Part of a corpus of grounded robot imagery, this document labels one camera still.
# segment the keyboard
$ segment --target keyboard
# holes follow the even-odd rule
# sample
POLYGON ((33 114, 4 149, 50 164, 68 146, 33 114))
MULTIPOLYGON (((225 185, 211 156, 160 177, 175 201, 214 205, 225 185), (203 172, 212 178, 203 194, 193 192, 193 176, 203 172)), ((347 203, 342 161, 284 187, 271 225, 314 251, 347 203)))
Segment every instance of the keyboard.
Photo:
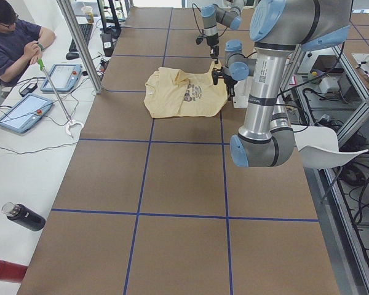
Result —
MULTIPOLYGON (((90 41, 90 37, 92 35, 93 24, 92 23, 80 23, 79 27, 81 28, 81 32, 84 35, 86 45, 88 45, 90 41)), ((76 48, 74 39, 71 41, 71 45, 69 46, 68 51, 71 51, 71 52, 78 51, 78 49, 76 48)))

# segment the red cylinder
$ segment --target red cylinder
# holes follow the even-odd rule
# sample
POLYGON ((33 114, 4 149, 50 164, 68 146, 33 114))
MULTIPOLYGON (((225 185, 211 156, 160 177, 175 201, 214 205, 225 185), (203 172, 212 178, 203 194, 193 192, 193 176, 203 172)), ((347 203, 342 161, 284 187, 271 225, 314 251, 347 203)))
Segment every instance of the red cylinder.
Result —
POLYGON ((0 260, 0 281, 21 283, 27 271, 27 266, 0 260))

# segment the white table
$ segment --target white table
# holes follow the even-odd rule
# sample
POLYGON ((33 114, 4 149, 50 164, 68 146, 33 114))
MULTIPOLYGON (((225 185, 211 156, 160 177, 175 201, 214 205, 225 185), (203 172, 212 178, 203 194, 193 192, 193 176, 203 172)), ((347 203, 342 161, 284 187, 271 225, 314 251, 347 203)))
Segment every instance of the white table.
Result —
MULTIPOLYGON (((96 28, 96 24, 101 26, 101 22, 97 22, 97 20, 95 18, 93 33, 89 42, 89 52, 92 58, 98 56, 98 52, 103 53, 99 36, 100 30, 96 28)), ((85 22, 85 19, 83 17, 79 18, 79 22, 85 22)), ((49 70, 55 63, 82 63, 80 58, 70 61, 65 59, 71 42, 71 35, 65 21, 57 28, 55 33, 57 35, 55 42, 46 49, 42 57, 46 68, 49 70)), ((94 59, 96 65, 99 61, 99 58, 94 59)), ((34 76, 44 76, 38 65, 30 66, 21 80, 34 76)), ((84 79, 85 77, 82 76, 77 85, 84 79)), ((12 106, 21 99, 18 94, 19 88, 20 86, 14 87, 3 105, 12 106)), ((53 101, 56 100, 53 94, 42 93, 39 88, 34 93, 53 101)), ((84 123, 95 96, 91 81, 87 79, 73 95, 79 100, 73 118, 84 123)), ((64 101, 69 112, 73 111, 76 103, 76 100, 71 96, 68 96, 64 101)), ((59 103, 52 106, 47 116, 53 118, 59 124, 66 122, 65 114, 59 103)), ((27 155, 16 155, 0 149, 0 259, 24 265, 30 263, 42 231, 33 232, 7 220, 6 216, 1 213, 1 207, 6 202, 22 203, 43 217, 48 217, 75 150, 81 128, 77 125, 70 130, 74 136, 73 139, 66 134, 65 127, 58 126, 46 117, 42 118, 35 127, 24 135, 15 134, 0 127, 0 147, 17 152, 36 151, 46 147, 73 144, 68 147, 27 155)), ((16 283, 0 281, 0 295, 16 294, 19 286, 16 283)))

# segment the machinery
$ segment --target machinery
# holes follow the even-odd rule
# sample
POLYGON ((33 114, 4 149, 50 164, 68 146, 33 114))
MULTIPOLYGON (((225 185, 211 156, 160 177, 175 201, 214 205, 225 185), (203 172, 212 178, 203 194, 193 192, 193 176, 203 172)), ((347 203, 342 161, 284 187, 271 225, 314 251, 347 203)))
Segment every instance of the machinery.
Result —
MULTIPOLYGON (((246 1, 230 2, 233 7, 225 13, 229 19, 216 5, 201 10, 212 58, 218 56, 216 22, 239 27, 237 17, 246 1)), ((287 57, 298 45, 307 52, 344 42, 351 7, 352 0, 261 0, 250 25, 250 39, 257 52, 255 62, 244 57, 239 40, 227 42, 225 63, 218 75, 228 83, 228 90, 232 83, 253 76, 245 122, 230 142, 237 166, 278 166, 290 158, 294 134, 285 107, 277 104, 287 57)))

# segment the dark hair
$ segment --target dark hair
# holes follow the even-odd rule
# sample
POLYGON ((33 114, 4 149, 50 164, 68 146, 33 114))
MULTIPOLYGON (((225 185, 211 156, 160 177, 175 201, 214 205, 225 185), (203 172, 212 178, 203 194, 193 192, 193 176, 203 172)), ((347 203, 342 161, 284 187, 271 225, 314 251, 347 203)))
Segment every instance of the dark hair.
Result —
POLYGON ((12 6, 6 0, 0 0, 0 23, 7 25, 15 23, 17 20, 17 14, 12 6))

